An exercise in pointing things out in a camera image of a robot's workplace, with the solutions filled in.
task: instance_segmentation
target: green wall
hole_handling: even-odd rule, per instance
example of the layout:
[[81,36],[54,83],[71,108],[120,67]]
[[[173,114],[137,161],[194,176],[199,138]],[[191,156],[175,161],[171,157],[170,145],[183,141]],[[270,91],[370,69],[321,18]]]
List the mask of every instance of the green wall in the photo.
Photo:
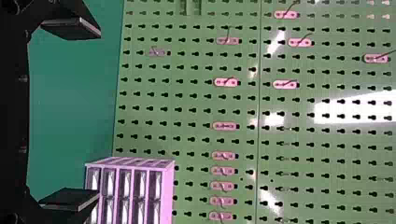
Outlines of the green wall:
[[37,30],[29,44],[28,186],[36,199],[82,188],[84,163],[111,155],[123,1],[85,3],[102,39],[69,42]]

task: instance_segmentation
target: pink label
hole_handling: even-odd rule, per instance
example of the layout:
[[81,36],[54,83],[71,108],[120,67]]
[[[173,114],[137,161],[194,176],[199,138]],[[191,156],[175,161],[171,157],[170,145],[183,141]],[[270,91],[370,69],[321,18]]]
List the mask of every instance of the pink label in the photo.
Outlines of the pink label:
[[298,12],[295,11],[288,11],[288,13],[286,14],[285,13],[286,11],[276,11],[274,13],[274,16],[277,19],[288,19],[288,20],[295,20],[299,16]]
[[288,43],[289,43],[289,46],[295,47],[295,48],[312,47],[312,40],[309,39],[309,38],[304,38],[304,39],[301,39],[301,38],[290,38]]
[[213,129],[218,131],[235,131],[237,129],[237,124],[234,122],[215,122],[213,124]]
[[234,77],[218,77],[215,79],[215,86],[219,87],[236,87],[238,86],[238,79]]
[[227,197],[211,197],[210,204],[218,205],[221,207],[234,205],[234,198]]
[[210,188],[213,190],[231,191],[234,189],[234,184],[231,182],[213,181],[210,183]]
[[298,87],[297,80],[277,80],[273,83],[275,89],[279,90],[294,90]]
[[212,159],[215,161],[234,161],[235,153],[215,151],[212,153]]
[[221,166],[214,166],[210,169],[212,175],[234,175],[235,168],[233,167],[221,167]]
[[364,61],[366,63],[387,63],[389,61],[388,55],[384,55],[381,57],[382,54],[365,54]]
[[218,37],[216,40],[216,43],[218,45],[238,45],[239,44],[239,38],[238,37]]
[[148,52],[148,55],[150,57],[163,57],[166,55],[166,50],[164,49],[157,49],[157,48],[151,48]]
[[209,213],[209,219],[215,221],[231,221],[233,220],[233,214],[227,212],[211,212]]

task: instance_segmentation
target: hook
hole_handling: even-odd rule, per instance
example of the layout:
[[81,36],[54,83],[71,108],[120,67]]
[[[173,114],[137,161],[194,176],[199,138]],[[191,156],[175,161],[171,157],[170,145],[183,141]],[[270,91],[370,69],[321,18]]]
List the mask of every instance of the hook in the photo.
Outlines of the hook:
[[303,38],[301,38],[301,40],[297,43],[297,47],[300,46],[300,44],[310,35],[312,35],[312,33],[306,34]]
[[291,8],[292,8],[294,5],[297,5],[297,4],[300,4],[300,0],[294,1],[294,2],[289,6],[288,10],[286,10],[286,12],[283,13],[282,19],[284,19],[285,16],[288,14],[288,12],[291,10]]

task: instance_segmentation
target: green pegboard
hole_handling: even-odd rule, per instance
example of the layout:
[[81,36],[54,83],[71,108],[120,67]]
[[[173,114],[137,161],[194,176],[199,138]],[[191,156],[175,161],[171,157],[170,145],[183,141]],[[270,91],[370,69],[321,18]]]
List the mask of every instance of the green pegboard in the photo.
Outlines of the green pegboard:
[[[174,223],[211,211],[233,213],[227,223],[392,223],[393,62],[362,56],[392,50],[394,6],[370,3],[302,1],[290,9],[298,19],[278,20],[291,1],[125,2],[113,155],[176,160]],[[308,34],[313,47],[288,46]],[[227,36],[241,42],[216,44]],[[216,87],[217,77],[240,83]],[[280,79],[299,88],[276,90]],[[215,131],[217,121],[239,129]],[[214,161],[214,151],[238,158]]]

